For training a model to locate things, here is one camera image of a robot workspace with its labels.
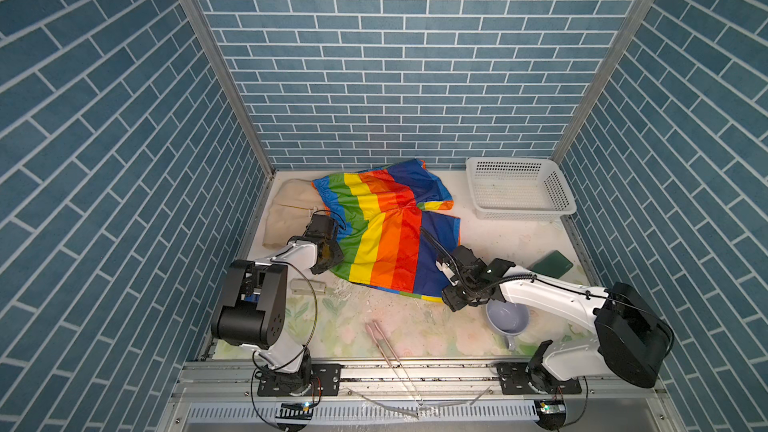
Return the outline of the beige shorts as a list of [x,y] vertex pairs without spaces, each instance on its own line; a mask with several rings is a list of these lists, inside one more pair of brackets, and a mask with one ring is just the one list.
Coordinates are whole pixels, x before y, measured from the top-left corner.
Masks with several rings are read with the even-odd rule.
[[311,181],[286,181],[267,208],[262,245],[268,249],[284,246],[291,237],[302,235],[312,215],[324,209],[325,204]]

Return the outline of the rainbow coloured shorts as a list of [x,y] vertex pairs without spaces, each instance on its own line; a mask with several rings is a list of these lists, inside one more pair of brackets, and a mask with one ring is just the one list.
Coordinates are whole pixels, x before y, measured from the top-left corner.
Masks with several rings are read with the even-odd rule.
[[454,200],[424,161],[410,159],[313,181],[326,210],[340,223],[343,253],[330,271],[342,280],[439,302],[450,282],[437,267],[436,239],[448,252],[460,245]]

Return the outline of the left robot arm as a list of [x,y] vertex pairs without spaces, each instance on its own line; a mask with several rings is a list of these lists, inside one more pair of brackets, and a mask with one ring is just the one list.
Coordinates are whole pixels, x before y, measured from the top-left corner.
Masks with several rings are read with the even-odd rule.
[[251,350],[277,375],[304,379],[311,369],[307,344],[283,331],[287,318],[289,273],[308,280],[341,264],[337,240],[341,220],[314,213],[305,232],[275,254],[255,261],[236,260],[227,271],[211,320],[212,337]]

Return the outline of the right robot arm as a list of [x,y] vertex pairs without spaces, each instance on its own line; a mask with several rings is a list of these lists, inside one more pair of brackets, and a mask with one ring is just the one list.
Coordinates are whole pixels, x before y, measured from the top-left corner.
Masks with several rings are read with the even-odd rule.
[[553,393],[578,377],[614,375],[650,389],[674,345],[674,332],[630,285],[578,285],[542,276],[516,263],[485,263],[460,246],[440,251],[436,264],[449,280],[442,300],[451,311],[506,302],[532,307],[580,326],[585,339],[543,341],[526,366],[528,382]]

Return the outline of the lavender mug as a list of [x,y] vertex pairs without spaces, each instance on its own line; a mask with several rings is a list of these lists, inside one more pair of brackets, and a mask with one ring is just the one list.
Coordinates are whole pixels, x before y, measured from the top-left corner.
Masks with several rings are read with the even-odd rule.
[[509,351],[516,348],[516,338],[522,334],[530,323],[530,312],[527,306],[497,300],[485,305],[486,317],[491,328],[504,340]]

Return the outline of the clear plastic tube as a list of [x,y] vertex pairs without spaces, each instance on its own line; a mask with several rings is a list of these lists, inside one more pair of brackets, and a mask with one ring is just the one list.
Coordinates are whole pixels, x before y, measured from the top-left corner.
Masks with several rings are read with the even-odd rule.
[[291,293],[294,295],[324,295],[326,284],[313,280],[292,279],[289,283]]

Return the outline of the white plastic basket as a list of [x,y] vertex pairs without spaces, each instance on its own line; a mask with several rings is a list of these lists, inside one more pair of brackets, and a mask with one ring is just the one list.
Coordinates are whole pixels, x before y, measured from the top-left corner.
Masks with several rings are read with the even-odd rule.
[[466,174],[480,219],[553,222],[577,211],[565,176],[551,160],[469,158]]

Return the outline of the pink chopstick pair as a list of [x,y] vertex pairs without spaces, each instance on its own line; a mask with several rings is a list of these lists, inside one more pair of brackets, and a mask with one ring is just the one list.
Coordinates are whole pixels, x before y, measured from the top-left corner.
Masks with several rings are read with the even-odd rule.
[[416,404],[419,407],[423,406],[424,399],[422,395],[416,388],[416,385],[409,375],[408,370],[395,352],[395,349],[391,345],[379,323],[375,320],[366,322],[365,328],[374,345],[379,350],[380,355],[387,363],[388,367],[392,370],[395,377],[400,380],[403,387],[410,394]]

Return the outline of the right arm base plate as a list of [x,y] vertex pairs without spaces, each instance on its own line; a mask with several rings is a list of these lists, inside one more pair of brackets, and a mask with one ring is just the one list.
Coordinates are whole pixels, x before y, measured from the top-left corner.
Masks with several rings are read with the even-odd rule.
[[578,379],[558,381],[543,368],[533,372],[526,362],[505,361],[494,364],[503,395],[580,395]]

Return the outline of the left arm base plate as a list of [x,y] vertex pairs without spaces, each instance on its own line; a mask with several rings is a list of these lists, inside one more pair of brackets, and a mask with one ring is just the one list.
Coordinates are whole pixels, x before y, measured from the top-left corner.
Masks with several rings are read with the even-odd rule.
[[254,390],[259,397],[289,397],[307,395],[315,386],[319,387],[316,395],[333,397],[339,392],[342,369],[336,363],[302,365],[294,373],[274,372],[259,367],[256,373],[258,386]]

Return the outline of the aluminium front rail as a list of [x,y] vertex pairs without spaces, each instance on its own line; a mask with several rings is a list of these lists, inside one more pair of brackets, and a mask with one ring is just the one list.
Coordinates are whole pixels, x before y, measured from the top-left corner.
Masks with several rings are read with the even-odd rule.
[[[340,366],[331,380],[322,382],[322,401],[362,399],[403,400],[414,405],[427,402],[463,401],[476,396],[496,398],[540,398],[542,395],[524,378],[502,379],[496,359],[404,359],[388,365],[382,359],[330,359],[318,365]],[[171,393],[171,404],[221,402],[266,402],[260,397],[254,366],[245,360],[187,362]]]

